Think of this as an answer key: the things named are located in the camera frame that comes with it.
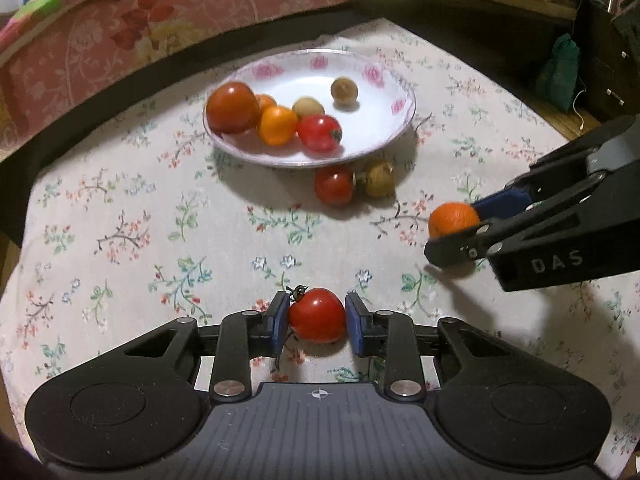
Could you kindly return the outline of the small red tomato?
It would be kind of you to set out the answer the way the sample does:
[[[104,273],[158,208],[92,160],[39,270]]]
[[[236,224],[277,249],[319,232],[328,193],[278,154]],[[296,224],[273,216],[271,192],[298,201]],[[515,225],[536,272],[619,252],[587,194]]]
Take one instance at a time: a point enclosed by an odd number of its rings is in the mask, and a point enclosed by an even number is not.
[[[354,189],[354,172],[349,166],[323,167],[314,175],[314,194],[322,204],[345,206],[352,201]]]
[[[329,289],[297,285],[290,289],[288,325],[298,339],[312,344],[333,344],[346,334],[346,313]]]

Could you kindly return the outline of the white floral porcelain plate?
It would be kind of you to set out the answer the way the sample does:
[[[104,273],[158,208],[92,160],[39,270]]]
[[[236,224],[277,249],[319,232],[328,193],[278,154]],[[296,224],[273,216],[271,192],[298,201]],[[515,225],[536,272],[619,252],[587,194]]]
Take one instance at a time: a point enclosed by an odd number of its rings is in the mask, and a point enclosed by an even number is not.
[[[208,92],[204,128],[243,162],[304,169],[385,148],[416,112],[408,81],[354,52],[303,49],[250,62]]]

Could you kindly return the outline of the orange tangerine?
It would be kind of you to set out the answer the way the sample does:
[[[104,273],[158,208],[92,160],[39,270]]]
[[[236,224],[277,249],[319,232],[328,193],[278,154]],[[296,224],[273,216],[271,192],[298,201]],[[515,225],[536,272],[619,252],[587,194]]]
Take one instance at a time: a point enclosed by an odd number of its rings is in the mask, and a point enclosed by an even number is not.
[[[268,146],[283,146],[295,138],[298,122],[297,114],[290,108],[267,107],[257,127],[258,138]]]
[[[450,202],[438,206],[428,218],[431,238],[439,238],[480,224],[480,216],[469,204]]]

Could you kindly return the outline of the small tangerine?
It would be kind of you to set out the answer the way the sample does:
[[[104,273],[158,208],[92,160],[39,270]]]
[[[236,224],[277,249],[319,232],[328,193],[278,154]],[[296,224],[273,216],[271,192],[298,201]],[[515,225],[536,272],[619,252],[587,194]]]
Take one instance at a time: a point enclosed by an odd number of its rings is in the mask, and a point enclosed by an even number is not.
[[[259,105],[260,112],[263,113],[268,108],[276,106],[277,102],[273,99],[272,96],[268,96],[268,94],[259,93],[256,94],[256,100]]]

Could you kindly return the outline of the large dark red tomato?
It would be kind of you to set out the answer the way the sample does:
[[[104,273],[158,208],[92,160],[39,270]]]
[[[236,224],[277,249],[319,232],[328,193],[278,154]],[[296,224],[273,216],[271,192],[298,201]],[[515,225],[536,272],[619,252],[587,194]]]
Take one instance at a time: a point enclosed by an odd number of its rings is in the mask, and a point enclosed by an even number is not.
[[[247,84],[230,81],[209,96],[205,116],[213,132],[240,134],[257,126],[260,106]]]

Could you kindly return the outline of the green cloth bag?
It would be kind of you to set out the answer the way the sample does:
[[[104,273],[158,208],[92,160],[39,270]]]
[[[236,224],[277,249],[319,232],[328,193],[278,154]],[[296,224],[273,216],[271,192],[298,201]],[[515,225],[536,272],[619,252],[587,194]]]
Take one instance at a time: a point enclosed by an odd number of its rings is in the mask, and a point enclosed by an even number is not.
[[[539,99],[567,112],[572,106],[578,79],[579,47],[569,34],[559,37],[536,81]]]

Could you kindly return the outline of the brown longan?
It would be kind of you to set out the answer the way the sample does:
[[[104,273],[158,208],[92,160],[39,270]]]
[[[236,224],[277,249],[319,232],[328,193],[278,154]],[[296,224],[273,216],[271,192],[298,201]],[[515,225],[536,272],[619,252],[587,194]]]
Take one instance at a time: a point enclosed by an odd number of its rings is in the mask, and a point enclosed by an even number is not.
[[[299,119],[314,115],[323,115],[326,111],[322,104],[310,96],[299,98],[292,106],[292,111]]]
[[[372,198],[395,193],[394,167],[383,159],[370,160],[363,168],[363,191]]]
[[[340,107],[352,107],[358,101],[358,86],[348,77],[337,77],[331,84],[331,96]]]

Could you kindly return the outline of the floral white tablecloth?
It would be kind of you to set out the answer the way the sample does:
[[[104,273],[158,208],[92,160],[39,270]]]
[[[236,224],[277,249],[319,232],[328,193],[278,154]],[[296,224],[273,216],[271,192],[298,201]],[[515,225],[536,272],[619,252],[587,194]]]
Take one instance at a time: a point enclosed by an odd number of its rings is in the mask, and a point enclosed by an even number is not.
[[[507,294],[486,263],[447,278],[423,255],[446,202],[502,188],[562,143],[508,90],[411,32],[377,21],[322,39],[397,70],[412,125],[384,152],[390,200],[326,208],[314,176],[239,162],[202,121],[209,70],[93,131],[40,174],[21,257],[1,299],[1,370],[21,426],[45,380],[180,315],[215,324],[265,310],[280,289],[356,292],[420,324],[463,318],[593,382],[612,406],[599,467],[615,477],[639,442],[639,279],[627,274]]]

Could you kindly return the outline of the oval red tomato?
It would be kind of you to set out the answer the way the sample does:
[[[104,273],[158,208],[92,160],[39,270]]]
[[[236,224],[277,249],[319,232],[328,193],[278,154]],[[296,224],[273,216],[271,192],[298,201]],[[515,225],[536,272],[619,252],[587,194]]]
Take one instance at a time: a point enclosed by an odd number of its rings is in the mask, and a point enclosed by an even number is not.
[[[340,123],[332,116],[309,115],[299,121],[297,135],[307,150],[331,153],[340,146],[343,130]]]

